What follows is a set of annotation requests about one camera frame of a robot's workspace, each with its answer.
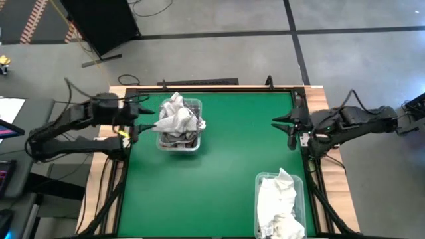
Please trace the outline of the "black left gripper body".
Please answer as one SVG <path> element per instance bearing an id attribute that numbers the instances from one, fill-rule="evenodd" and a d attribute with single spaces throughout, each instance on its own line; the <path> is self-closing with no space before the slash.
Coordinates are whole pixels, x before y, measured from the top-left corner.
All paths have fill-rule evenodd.
<path id="1" fill-rule="evenodd" d="M 124 125 L 130 127 L 130 139 L 132 143 L 137 143 L 139 140 L 140 129 L 135 124 L 139 117 L 139 104 L 133 101 L 124 101 L 122 109 L 120 110 L 120 117 Z"/>

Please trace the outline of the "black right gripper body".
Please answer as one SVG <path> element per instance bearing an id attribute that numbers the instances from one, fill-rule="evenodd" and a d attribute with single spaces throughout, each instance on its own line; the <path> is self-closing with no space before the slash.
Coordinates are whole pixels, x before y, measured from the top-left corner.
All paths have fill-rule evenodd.
<path id="1" fill-rule="evenodd" d="M 309 112 L 304 108 L 293 109 L 291 120 L 294 125 L 291 128 L 291 133 L 296 133 L 300 130 L 311 131 L 313 129 L 313 124 L 311 122 Z"/>

